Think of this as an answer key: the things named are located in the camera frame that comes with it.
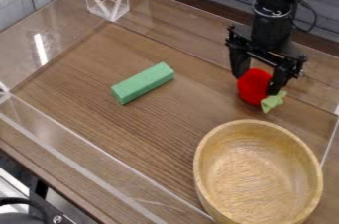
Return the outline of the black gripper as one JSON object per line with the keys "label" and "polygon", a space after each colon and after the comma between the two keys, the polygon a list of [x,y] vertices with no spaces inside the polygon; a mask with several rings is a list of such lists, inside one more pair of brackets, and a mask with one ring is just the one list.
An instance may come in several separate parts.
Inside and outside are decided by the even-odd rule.
{"label": "black gripper", "polygon": [[260,46],[252,38],[252,33],[253,29],[249,26],[236,24],[229,26],[226,46],[230,49],[233,75],[236,78],[245,75],[254,58],[274,69],[266,94],[276,95],[286,85],[288,79],[301,76],[309,57],[290,40],[273,50]]}

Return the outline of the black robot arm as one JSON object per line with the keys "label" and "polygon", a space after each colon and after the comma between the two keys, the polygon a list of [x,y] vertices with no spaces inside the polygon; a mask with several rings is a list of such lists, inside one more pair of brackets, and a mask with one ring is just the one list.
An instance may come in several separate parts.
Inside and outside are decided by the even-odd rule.
{"label": "black robot arm", "polygon": [[226,46],[230,49],[233,75],[241,78],[257,59],[273,68],[265,87],[276,95],[292,78],[300,78],[308,54],[292,40],[294,19],[301,0],[254,0],[254,21],[250,27],[232,25]]}

